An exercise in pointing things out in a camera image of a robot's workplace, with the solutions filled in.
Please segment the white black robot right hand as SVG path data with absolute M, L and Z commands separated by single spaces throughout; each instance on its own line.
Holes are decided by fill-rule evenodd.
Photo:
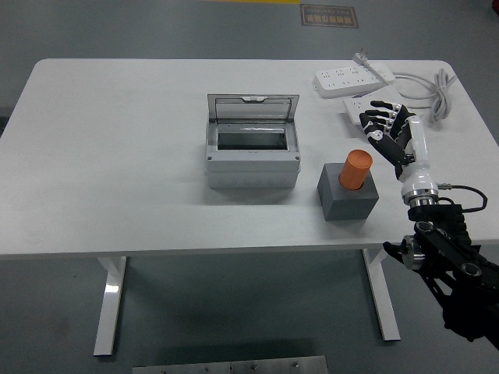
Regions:
M 438 187 L 430 176 L 423 121 L 402 104 L 371 101 L 370 105 L 359 115 L 361 127 L 371 146 L 394 166 L 404 204 L 435 204 Z

